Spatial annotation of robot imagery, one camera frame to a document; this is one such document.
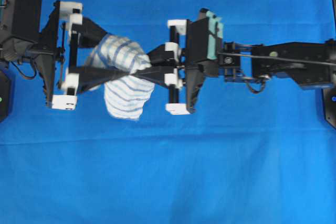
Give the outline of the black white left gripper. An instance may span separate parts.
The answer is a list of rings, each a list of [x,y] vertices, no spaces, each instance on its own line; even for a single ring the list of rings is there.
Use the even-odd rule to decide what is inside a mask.
[[[62,30],[69,35],[70,57],[73,65],[76,65],[78,47],[94,48],[108,34],[90,18],[83,17],[82,9],[82,3],[55,1],[54,10],[40,32],[35,64],[43,80],[46,106],[51,109],[74,110],[77,105],[76,93],[84,93],[103,83],[118,80],[130,74],[116,68],[71,67],[65,82],[59,81],[60,90],[63,90],[64,94],[54,94],[56,63],[64,63],[62,56],[64,46],[57,46],[60,22],[65,22],[62,24]]]

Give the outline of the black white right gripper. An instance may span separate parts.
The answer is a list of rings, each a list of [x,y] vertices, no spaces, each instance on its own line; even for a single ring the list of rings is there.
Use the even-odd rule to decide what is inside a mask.
[[[217,52],[216,60],[207,59],[209,32],[205,13],[208,10],[202,8],[194,22],[188,19],[168,20],[167,26],[171,32],[172,42],[178,44],[179,36],[185,36],[185,48],[170,45],[169,48],[174,51],[165,50],[165,44],[162,44],[147,53],[151,67],[138,70],[131,75],[164,88],[169,86],[173,98],[166,104],[165,109],[172,115],[193,114],[205,78],[217,78],[219,75],[218,55],[223,44]],[[177,58],[175,69],[174,53]]]

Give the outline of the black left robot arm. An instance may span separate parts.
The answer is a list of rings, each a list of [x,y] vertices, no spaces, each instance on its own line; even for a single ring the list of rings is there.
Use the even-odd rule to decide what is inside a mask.
[[[77,65],[79,48],[93,48],[106,32],[92,20],[83,17],[83,5],[55,1],[46,26],[40,28],[42,0],[4,0],[1,5],[1,61],[28,63],[34,74],[43,79],[46,105],[52,109],[73,110],[77,95],[100,84],[127,76],[128,72]],[[60,78],[55,95],[56,63],[65,61],[64,45],[58,46],[58,32],[68,34],[70,53],[66,77]]]

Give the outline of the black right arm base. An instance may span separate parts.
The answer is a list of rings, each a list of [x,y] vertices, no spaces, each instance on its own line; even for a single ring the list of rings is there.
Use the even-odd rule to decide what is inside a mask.
[[[336,89],[322,90],[324,119],[333,127],[336,127]]]

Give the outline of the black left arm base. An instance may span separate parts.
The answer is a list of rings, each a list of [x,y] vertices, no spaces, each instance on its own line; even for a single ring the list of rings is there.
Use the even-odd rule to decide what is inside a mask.
[[[1,64],[1,123],[3,123],[12,112],[13,82],[8,69]]]

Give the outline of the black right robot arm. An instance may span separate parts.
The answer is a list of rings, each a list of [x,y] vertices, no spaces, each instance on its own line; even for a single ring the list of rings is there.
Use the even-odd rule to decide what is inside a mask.
[[[206,8],[196,21],[169,20],[168,27],[170,42],[150,51],[150,67],[135,76],[168,88],[166,108],[172,114],[194,113],[205,79],[220,76],[261,89],[272,77],[289,78],[304,90],[321,89],[327,98],[334,95],[334,39],[270,46],[224,42],[221,18]]]

